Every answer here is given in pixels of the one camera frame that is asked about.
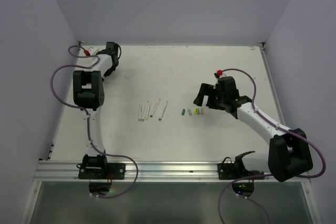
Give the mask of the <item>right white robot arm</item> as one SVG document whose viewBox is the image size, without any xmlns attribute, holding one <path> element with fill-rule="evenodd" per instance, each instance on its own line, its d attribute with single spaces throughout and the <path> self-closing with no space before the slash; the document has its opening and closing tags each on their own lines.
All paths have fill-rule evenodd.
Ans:
<svg viewBox="0 0 336 224">
<path fill-rule="evenodd" d="M 268 145 L 266 153 L 248 151 L 237 155 L 231 163 L 219 164 L 220 179 L 260 177 L 269 173 L 277 181 L 284 182 L 312 170 L 313 161 L 309 145 L 304 141 L 304 131 L 292 130 L 258 113 L 252 99 L 239 94 L 233 77 L 218 78 L 215 85 L 201 84 L 194 104 L 202 106 L 205 97 L 208 97 L 205 104 L 208 108 L 226 111 L 253 129 Z"/>
</svg>

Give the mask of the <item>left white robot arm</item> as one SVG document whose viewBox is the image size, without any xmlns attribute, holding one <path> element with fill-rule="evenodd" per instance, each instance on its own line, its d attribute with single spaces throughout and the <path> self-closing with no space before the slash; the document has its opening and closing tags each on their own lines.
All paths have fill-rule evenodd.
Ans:
<svg viewBox="0 0 336 224">
<path fill-rule="evenodd" d="M 94 56 L 97 61 L 92 67 L 76 70 L 72 75 L 73 102 L 80 107 L 88 133 L 86 152 L 79 165 L 79 178 L 107 179 L 111 182 L 113 175 L 105 156 L 100 118 L 105 99 L 103 82 L 119 65 L 121 47 L 115 42 L 107 42 L 105 49 L 91 47 L 85 55 Z"/>
</svg>

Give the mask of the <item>dark green marker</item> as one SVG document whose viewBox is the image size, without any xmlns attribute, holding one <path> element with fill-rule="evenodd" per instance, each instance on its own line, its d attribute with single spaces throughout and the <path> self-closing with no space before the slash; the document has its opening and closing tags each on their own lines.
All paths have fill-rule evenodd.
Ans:
<svg viewBox="0 0 336 224">
<path fill-rule="evenodd" d="M 157 110 L 158 105 L 160 104 L 160 101 L 161 101 L 161 99 L 158 99 L 158 100 L 156 101 L 156 103 L 154 104 L 154 107 L 153 107 L 153 109 L 152 109 L 152 111 L 151 111 L 151 113 L 150 113 L 150 117 L 151 117 L 151 118 L 155 115 L 155 112 L 156 112 L 156 110 Z"/>
</svg>

